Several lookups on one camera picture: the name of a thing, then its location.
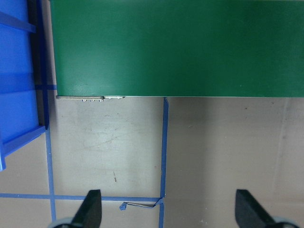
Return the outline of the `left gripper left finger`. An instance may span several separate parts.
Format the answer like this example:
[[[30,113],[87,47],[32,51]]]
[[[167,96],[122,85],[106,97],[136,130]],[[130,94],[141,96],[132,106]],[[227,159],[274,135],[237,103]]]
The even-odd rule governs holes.
[[[102,202],[100,190],[90,190],[70,226],[72,228],[99,228],[102,221]]]

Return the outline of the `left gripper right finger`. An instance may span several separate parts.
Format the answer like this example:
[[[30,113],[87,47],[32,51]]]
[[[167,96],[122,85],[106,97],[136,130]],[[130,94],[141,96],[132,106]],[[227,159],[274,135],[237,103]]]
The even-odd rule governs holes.
[[[239,228],[268,228],[275,220],[245,189],[237,189],[235,197],[235,219]]]

